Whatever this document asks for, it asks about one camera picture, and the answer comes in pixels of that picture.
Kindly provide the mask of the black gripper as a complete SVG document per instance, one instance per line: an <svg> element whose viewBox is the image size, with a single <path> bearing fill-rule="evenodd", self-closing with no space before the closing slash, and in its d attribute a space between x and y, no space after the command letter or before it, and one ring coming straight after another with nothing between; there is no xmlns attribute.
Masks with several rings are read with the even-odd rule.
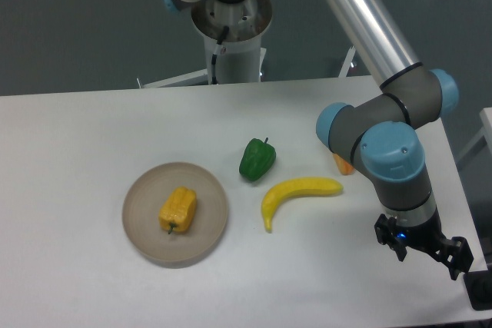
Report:
<svg viewBox="0 0 492 328"><path fill-rule="evenodd" d="M444 236L438 210L428 220L412 226L404 225L395 216L381 214L374 230L377 242L394 251L400 262L407 256L407 247L427 253L448 269L452 280L456 280L461 273L468 273L474 262L465 237L447 239Z"/></svg>

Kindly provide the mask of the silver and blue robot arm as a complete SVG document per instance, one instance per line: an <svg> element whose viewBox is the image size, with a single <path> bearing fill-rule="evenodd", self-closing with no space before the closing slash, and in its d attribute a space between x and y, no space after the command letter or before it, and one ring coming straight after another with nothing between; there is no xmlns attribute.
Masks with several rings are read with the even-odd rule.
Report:
<svg viewBox="0 0 492 328"><path fill-rule="evenodd" d="M269 0L163 1L169 9L191 10L204 37L210 84L259 81L256 43L271 22ZM357 107L327 106L317 119L317 136L374 185L384 208L374 226L379 244L391 248L399 260L408 249L425 253L456 279L468 272L474 258L465 238L442 233L416 134L454 109L456 83L445 71L422 65L380 0L326 1L381 94ZM241 51L244 43L254 47Z"/></svg>

